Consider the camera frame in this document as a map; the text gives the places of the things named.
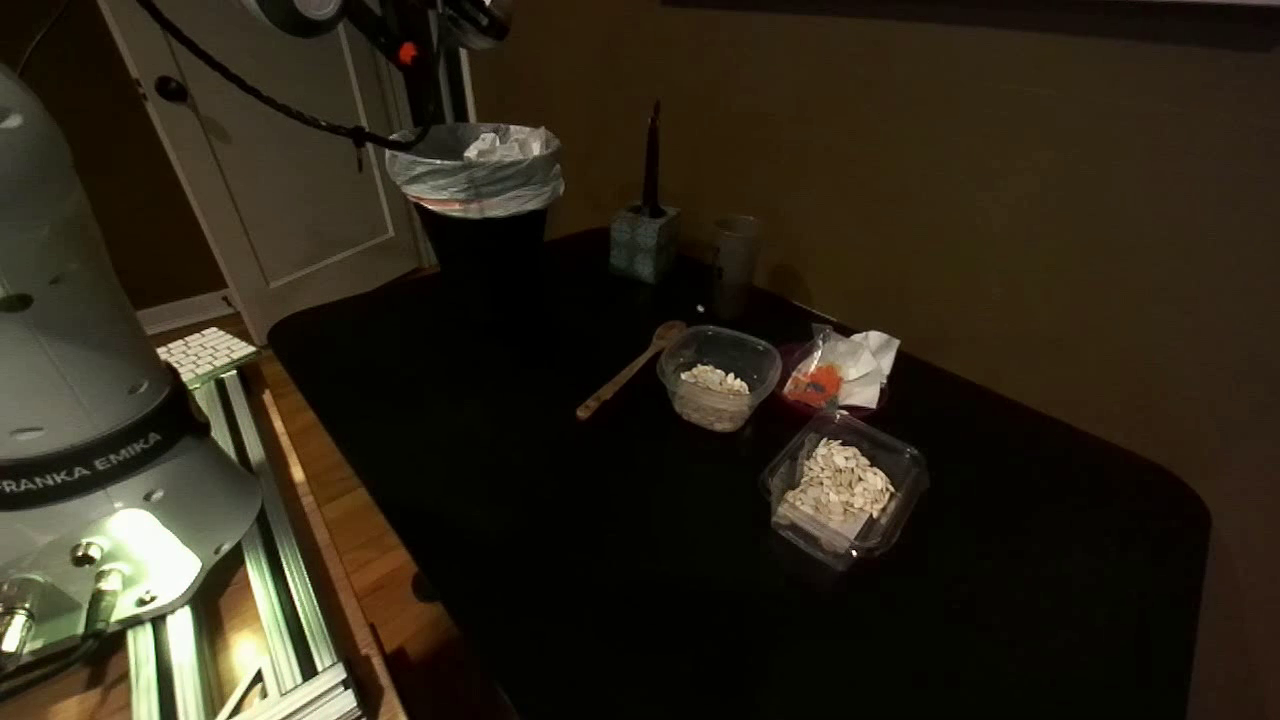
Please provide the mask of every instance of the black table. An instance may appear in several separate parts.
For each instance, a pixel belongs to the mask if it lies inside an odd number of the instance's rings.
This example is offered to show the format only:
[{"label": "black table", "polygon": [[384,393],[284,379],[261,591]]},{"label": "black table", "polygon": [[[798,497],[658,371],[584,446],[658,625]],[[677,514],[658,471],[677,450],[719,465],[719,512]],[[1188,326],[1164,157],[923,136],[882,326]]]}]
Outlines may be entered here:
[{"label": "black table", "polygon": [[[767,529],[798,412],[710,435],[644,371],[572,415],[696,273],[561,245],[495,283],[401,278],[272,346],[522,717],[1183,717],[1210,512],[1164,468],[906,352],[874,422],[934,489],[828,577]],[[735,323],[802,344],[813,317],[754,296]]]}]

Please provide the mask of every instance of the metal frame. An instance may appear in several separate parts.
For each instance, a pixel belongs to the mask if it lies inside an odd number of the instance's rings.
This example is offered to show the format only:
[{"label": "metal frame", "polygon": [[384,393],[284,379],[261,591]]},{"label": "metal frame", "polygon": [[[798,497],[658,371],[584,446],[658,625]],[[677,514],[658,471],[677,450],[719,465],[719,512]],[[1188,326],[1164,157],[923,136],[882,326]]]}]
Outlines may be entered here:
[{"label": "metal frame", "polygon": [[[270,665],[243,680],[228,706],[212,706],[212,641],[194,609],[138,625],[127,630],[127,690],[138,720],[354,720],[369,717],[354,687],[337,641],[330,630],[322,591],[310,577],[275,468],[270,460],[257,412],[241,371],[224,371],[194,388],[212,422],[212,441],[263,478],[263,512],[241,541],[254,603],[263,627]],[[263,700],[243,706],[243,696],[263,685]]]}]

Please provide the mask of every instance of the clear plastic container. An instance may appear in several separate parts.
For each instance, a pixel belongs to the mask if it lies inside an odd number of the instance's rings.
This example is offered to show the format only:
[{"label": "clear plastic container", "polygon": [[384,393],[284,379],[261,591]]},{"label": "clear plastic container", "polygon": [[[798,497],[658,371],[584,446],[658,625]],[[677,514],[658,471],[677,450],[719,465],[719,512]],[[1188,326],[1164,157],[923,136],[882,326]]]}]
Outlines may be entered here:
[{"label": "clear plastic container", "polygon": [[665,346],[658,365],[677,415],[710,430],[735,430],[760,407],[766,394],[778,393],[786,376],[779,352],[748,330],[732,330],[719,323],[689,326],[671,346]]},{"label": "clear plastic container", "polygon": [[794,442],[766,468],[766,482],[773,499],[773,529],[807,555],[843,571],[901,541],[928,489],[928,468],[911,442],[835,407],[821,412],[794,435]]}]

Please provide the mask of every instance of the wooden spoon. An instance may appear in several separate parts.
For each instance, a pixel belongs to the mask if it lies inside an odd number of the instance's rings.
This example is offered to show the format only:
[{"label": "wooden spoon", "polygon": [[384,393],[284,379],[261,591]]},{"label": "wooden spoon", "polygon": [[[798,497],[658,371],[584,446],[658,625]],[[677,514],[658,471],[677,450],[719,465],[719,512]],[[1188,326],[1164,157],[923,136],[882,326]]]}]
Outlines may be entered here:
[{"label": "wooden spoon", "polygon": [[629,365],[619,366],[608,384],[600,384],[581,407],[575,407],[575,419],[594,419],[619,388],[634,384],[634,376],[665,346],[671,346],[682,337],[683,337],[683,321],[665,321],[659,326],[653,326],[653,338],[649,346]]}]

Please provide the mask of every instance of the cable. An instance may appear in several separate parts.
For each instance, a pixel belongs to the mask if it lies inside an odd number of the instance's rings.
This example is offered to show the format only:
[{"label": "cable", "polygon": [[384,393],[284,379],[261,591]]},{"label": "cable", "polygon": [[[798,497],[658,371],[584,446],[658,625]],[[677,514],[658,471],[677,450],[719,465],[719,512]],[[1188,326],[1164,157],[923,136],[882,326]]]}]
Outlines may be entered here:
[{"label": "cable", "polygon": [[209,48],[200,48],[173,14],[160,12],[158,0],[138,0],[138,3],[160,24],[166,34],[173,34],[184,52],[194,52],[194,57],[195,57],[203,67],[212,67],[222,81],[228,81],[228,85],[241,88],[243,95],[261,101],[263,108],[272,108],[272,110],[282,110],[282,117],[288,117],[288,120],[296,120],[296,123],[305,123],[305,128],[316,128],[316,132],[330,132],[330,136],[346,136],[346,139],[354,139],[358,147],[375,145],[375,147],[395,147],[395,153],[409,153],[409,147],[425,136],[425,128],[415,128],[409,139],[395,139],[395,136],[381,136],[381,132],[365,128],[365,123],[330,123],[330,120],[322,120],[322,117],[312,117],[312,110],[301,110],[301,108],[292,108],[292,104],[261,92],[261,88],[249,85],[241,73],[231,73],[224,58],[217,58]]},{"label": "cable", "polygon": [[17,76],[27,76],[35,64],[35,52],[46,48],[50,30],[66,18],[66,12],[74,9],[74,0],[53,3],[53,12],[46,14],[46,24],[31,30],[31,38],[23,43],[22,58],[17,58]]}]

